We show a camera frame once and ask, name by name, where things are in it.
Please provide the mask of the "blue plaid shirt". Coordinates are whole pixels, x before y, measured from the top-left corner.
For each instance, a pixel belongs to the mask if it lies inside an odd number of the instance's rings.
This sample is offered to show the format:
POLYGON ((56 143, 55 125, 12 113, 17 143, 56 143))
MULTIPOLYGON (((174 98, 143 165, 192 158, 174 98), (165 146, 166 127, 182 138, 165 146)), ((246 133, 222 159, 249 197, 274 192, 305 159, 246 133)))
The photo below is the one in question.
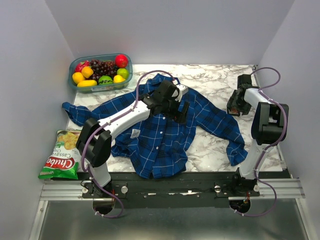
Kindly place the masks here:
POLYGON ((201 127, 229 141, 226 155, 231 166, 242 163, 248 153, 237 121, 192 88, 181 100, 182 105, 185 103, 189 103, 185 124, 163 114, 150 117, 119 134, 111 154, 130 158, 135 172, 143 178, 170 177, 186 169, 186 151, 196 136, 196 128, 201 127))

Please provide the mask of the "brooch box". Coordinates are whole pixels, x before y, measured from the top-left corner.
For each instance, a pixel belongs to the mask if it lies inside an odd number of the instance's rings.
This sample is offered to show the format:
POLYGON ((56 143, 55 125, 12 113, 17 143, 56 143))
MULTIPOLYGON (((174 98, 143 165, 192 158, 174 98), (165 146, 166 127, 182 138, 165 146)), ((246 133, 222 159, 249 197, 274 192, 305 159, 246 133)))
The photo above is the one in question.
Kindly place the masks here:
POLYGON ((227 104, 226 104, 226 110, 227 113, 232 115, 232 116, 237 116, 239 117, 241 115, 240 111, 238 110, 238 105, 236 101, 237 97, 237 91, 234 90, 231 97, 229 98, 227 104))

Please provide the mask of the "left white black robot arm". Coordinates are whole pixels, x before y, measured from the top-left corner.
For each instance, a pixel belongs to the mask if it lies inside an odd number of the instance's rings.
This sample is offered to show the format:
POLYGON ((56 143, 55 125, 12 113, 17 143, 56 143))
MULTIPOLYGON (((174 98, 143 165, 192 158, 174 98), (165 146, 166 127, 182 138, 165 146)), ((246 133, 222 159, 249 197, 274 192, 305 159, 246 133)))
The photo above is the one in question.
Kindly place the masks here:
POLYGON ((137 96, 131 105, 116 114, 99 121, 90 118, 85 122, 76 148, 81 155, 81 167, 89 173, 94 182, 93 191, 99 197, 107 197, 111 191, 107 160, 113 140, 133 125, 158 114, 184 124, 190 104, 185 103, 182 110, 179 106, 187 92, 187 86, 165 80, 156 90, 137 96))

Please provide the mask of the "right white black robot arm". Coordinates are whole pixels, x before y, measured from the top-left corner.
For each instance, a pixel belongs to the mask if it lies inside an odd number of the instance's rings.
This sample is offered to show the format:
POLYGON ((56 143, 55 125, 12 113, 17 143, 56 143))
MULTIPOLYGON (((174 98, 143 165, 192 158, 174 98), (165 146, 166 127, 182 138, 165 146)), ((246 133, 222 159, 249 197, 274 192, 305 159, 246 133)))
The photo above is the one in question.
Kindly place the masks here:
POLYGON ((259 171, 267 153, 285 139, 289 106, 265 96, 262 90, 252 85, 249 74, 237 77, 237 89, 226 106, 227 113, 233 116, 248 115, 252 108, 255 109, 250 150, 228 186, 232 195, 241 196, 257 190, 259 171))

